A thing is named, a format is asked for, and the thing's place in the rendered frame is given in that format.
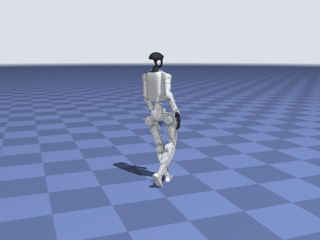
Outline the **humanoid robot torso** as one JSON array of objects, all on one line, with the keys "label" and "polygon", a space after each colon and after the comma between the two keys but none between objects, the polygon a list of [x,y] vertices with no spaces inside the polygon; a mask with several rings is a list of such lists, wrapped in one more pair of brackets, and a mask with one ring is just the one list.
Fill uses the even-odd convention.
[{"label": "humanoid robot torso", "polygon": [[166,109],[162,108],[161,104],[163,103],[160,102],[165,100],[164,81],[162,80],[162,73],[165,72],[161,70],[159,70],[158,72],[149,71],[146,74],[146,93],[149,101],[155,102],[155,104],[153,105],[153,110],[150,111],[151,120],[153,122],[164,121],[163,113],[166,112]]}]

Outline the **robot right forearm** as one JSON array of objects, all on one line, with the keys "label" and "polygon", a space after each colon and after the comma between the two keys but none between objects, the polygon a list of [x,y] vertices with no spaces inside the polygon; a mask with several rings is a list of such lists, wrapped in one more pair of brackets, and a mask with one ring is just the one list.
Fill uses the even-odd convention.
[{"label": "robot right forearm", "polygon": [[168,101],[168,104],[170,105],[170,108],[173,111],[174,115],[176,112],[178,112],[178,114],[180,115],[180,111],[178,110],[178,107],[175,103],[175,99],[172,92],[169,93],[169,97],[170,97],[170,100]]}]

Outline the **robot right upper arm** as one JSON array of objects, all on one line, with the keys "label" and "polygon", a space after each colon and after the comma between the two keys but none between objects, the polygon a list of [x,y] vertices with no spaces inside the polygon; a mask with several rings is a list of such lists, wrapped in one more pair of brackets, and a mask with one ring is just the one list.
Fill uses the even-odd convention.
[{"label": "robot right upper arm", "polygon": [[172,76],[168,73],[161,73],[161,78],[164,82],[164,98],[166,100],[170,100],[170,93],[171,93],[171,80],[172,80]]}]

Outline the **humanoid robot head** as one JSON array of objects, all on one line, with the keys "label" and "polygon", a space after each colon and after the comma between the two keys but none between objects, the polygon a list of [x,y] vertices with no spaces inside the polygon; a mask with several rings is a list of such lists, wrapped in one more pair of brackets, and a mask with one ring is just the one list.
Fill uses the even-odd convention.
[{"label": "humanoid robot head", "polygon": [[[150,73],[155,73],[159,71],[159,68],[163,65],[163,58],[164,56],[159,52],[153,52],[150,54],[149,59],[153,60],[155,63],[155,66],[153,66],[153,69],[150,71]],[[160,60],[160,65],[158,66],[157,61]]]}]

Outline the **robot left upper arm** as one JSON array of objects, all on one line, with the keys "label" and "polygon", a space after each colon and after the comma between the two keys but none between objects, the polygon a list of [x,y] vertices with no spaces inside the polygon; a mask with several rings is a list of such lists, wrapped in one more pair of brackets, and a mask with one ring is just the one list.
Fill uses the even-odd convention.
[{"label": "robot left upper arm", "polygon": [[143,97],[144,97],[145,99],[149,99],[149,98],[148,98],[148,95],[147,95],[147,87],[146,87],[146,74],[147,74],[147,73],[144,73],[144,74],[142,75]]}]

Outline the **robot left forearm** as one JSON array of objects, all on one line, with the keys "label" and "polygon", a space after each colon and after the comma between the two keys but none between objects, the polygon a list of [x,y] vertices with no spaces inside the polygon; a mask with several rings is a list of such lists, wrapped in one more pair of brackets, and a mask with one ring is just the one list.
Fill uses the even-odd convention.
[{"label": "robot left forearm", "polygon": [[150,110],[150,111],[153,110],[154,108],[153,108],[153,103],[152,103],[152,101],[149,101],[148,98],[143,98],[143,99],[144,99],[145,103],[147,104],[149,110]]}]

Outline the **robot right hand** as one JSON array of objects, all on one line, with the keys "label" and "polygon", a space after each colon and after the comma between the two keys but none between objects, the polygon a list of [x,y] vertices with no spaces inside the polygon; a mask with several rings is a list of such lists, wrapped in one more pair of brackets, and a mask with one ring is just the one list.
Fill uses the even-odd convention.
[{"label": "robot right hand", "polygon": [[178,112],[176,112],[175,117],[177,118],[177,122],[178,122],[176,130],[178,130],[180,128],[180,122],[181,122],[180,114]]}]

